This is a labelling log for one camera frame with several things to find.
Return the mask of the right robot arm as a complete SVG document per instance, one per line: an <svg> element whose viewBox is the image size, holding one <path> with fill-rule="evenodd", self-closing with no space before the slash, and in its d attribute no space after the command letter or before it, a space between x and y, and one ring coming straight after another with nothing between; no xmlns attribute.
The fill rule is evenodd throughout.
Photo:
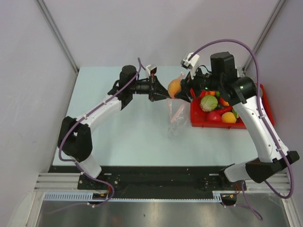
<svg viewBox="0 0 303 227"><path fill-rule="evenodd" d="M183 57L181 66L190 71L181 81L181 91L176 98L192 102L203 90L220 92L245 124L258 153L254 160L232 164L221 170L219 186L229 190L236 181L248 179L262 183L298 161L298 152L290 151L277 135L261 98L257 96L253 80L238 77L234 56L229 52L219 52L212 54L210 61L211 72L203 74L198 68L199 55L188 53Z"/></svg>

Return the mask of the clear pink-dotted zip bag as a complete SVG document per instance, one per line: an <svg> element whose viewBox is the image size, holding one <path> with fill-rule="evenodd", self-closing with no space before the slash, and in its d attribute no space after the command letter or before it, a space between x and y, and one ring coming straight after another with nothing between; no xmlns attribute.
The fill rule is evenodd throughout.
<svg viewBox="0 0 303 227"><path fill-rule="evenodd" d="M189 103L181 99L167 98L169 125L167 135L170 138L180 136L189 121Z"/></svg>

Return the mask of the orange-red toy peach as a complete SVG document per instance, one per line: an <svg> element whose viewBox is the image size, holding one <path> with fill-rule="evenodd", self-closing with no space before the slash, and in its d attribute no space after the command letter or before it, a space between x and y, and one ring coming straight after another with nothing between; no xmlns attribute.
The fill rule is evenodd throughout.
<svg viewBox="0 0 303 227"><path fill-rule="evenodd" d="M181 79L172 80L167 90L170 98L175 99L175 95L181 90Z"/></svg>

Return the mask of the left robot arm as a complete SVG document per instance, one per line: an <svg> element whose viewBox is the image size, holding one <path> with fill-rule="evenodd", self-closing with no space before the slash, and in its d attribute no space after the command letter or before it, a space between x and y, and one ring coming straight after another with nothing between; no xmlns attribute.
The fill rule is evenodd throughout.
<svg viewBox="0 0 303 227"><path fill-rule="evenodd" d="M59 159L64 160L63 154L69 156L68 161L74 162L89 175L88 183L94 189L101 188L105 178L92 155L92 133L108 117L123 110L134 95L147 95L152 102L167 99L168 91L159 82L156 72L157 67L153 64L138 69L125 65L103 101L77 118L66 116L63 119L57 143Z"/></svg>

